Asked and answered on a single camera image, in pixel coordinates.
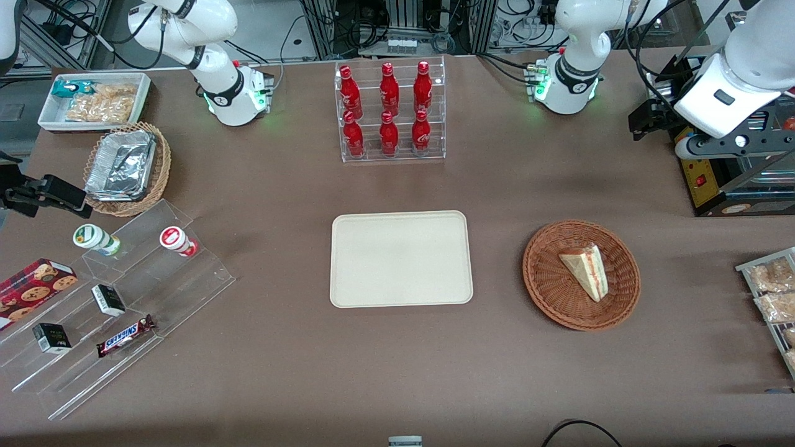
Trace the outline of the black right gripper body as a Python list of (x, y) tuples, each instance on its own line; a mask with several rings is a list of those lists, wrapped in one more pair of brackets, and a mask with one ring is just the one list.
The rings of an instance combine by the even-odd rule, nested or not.
[(11, 187), (14, 186), (20, 186), (20, 184), (24, 183), (24, 175), (22, 174), (22, 170), (20, 170), (20, 164), (22, 164), (22, 162), (22, 158), (8, 155), (5, 152), (1, 153), (2, 209), (14, 211), (20, 214), (22, 214), (22, 211), (17, 210), (17, 207), (12, 204), (12, 201), (6, 198), (6, 190), (11, 189)]

